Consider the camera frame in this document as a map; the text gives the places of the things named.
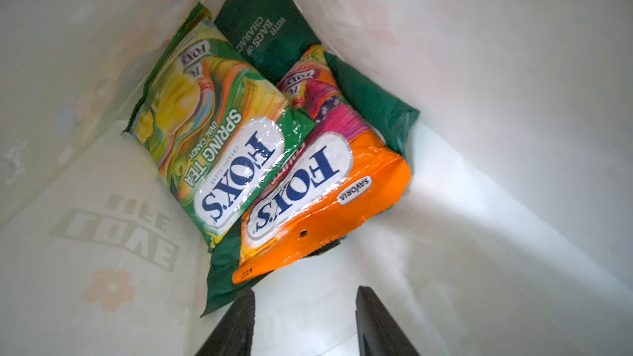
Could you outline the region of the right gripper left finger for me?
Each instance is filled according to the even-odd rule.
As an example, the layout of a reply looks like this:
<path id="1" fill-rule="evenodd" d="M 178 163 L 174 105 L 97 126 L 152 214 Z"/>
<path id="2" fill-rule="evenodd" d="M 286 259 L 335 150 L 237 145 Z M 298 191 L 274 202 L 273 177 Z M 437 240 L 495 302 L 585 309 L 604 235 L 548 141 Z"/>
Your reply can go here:
<path id="1" fill-rule="evenodd" d="M 251 356 L 255 317 L 255 293 L 248 289 L 230 306 L 196 356 Z"/>

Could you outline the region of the orange Fox's candy bag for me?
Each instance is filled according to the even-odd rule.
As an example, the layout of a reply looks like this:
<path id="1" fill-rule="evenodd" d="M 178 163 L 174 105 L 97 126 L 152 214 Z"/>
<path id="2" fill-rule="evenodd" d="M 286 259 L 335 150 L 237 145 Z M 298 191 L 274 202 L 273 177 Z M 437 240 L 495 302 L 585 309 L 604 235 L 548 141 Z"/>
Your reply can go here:
<path id="1" fill-rule="evenodd" d="M 316 127 L 242 217 L 235 284 L 290 265 L 399 201 L 412 174 L 342 96 L 320 44 L 278 84 Z"/>

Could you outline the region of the white paper shopping bag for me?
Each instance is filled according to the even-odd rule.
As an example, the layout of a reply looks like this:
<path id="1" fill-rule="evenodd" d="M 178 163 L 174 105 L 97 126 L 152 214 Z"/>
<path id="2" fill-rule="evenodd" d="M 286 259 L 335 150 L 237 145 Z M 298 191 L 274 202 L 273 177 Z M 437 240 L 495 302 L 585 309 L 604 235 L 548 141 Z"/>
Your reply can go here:
<path id="1" fill-rule="evenodd" d="M 255 287 L 255 355 L 632 352 L 632 0 L 293 0 L 420 112 L 396 206 Z M 1 0 L 1 352 L 193 355 L 210 257 L 125 124 L 188 11 Z"/>

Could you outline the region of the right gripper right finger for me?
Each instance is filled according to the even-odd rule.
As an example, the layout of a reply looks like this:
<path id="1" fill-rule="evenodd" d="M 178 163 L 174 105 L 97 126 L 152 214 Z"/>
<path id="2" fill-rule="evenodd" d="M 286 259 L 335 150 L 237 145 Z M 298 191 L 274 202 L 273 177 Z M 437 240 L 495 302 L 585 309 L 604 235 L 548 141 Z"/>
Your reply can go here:
<path id="1" fill-rule="evenodd" d="M 355 316 L 361 356 L 420 355 L 369 286 L 358 288 Z"/>

